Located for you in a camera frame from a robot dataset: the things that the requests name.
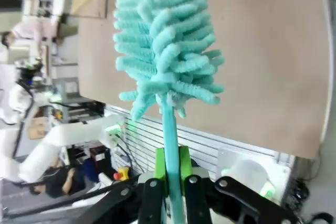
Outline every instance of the screw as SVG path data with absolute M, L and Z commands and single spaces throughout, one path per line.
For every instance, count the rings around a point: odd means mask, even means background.
M 221 181 L 219 182 L 219 185 L 220 185 L 221 187 L 227 187 L 227 181 L 226 181 L 226 180 L 221 180 Z
M 151 183 L 150 183 L 150 186 L 151 187 L 155 187 L 157 185 L 157 182 L 156 181 L 152 181 Z
M 194 183 L 197 182 L 197 178 L 196 178 L 196 177 L 191 177 L 191 178 L 189 179 L 189 182 L 190 182 L 191 184 L 194 184 Z
M 122 196 L 126 196 L 128 193 L 130 192 L 130 190 L 128 188 L 124 189 L 123 191 L 121 191 L 121 195 Z

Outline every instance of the pink shirt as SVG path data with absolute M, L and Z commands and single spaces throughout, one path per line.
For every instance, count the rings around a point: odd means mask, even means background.
M 36 42 L 40 42 L 44 37 L 51 37 L 51 31 L 50 19 L 43 17 L 28 17 L 12 29 L 17 39 L 33 39 Z

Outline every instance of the person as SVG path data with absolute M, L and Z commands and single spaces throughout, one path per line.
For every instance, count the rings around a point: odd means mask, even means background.
M 70 37 L 78 33 L 77 26 L 59 24 L 57 28 L 57 38 L 53 37 L 50 18 L 27 17 L 18 23 L 11 31 L 2 34 L 1 43 L 9 49 L 16 39 L 32 39 L 36 42 L 37 49 L 41 49 L 41 41 L 52 37 L 52 41 L 61 45 L 65 37 Z
M 48 181 L 42 185 L 30 186 L 32 195 L 41 193 L 47 194 L 51 198 L 58 198 L 64 195 L 72 195 L 86 188 L 85 175 L 93 182 L 98 182 L 98 172 L 92 167 L 92 160 L 86 159 L 81 166 L 63 167 L 59 159 L 56 159 L 45 177 Z

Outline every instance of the teal handle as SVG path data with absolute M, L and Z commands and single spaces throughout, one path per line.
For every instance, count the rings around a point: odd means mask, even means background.
M 185 224 L 184 207 L 181 193 L 180 156 L 177 140 L 177 127 L 174 109 L 162 105 L 163 142 L 166 171 L 169 182 L 172 220 L 174 224 Z

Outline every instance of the black shirt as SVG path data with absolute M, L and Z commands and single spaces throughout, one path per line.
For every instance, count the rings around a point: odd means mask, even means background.
M 56 169 L 50 169 L 48 171 L 49 182 L 46 184 L 46 194 L 49 195 L 49 197 L 58 198 L 65 195 L 62 188 L 65 181 L 67 180 L 69 169 L 70 168 L 60 167 Z M 72 177 L 72 185 L 69 191 L 69 195 L 84 190 L 85 187 L 86 184 L 84 176 L 77 168 L 74 176 Z

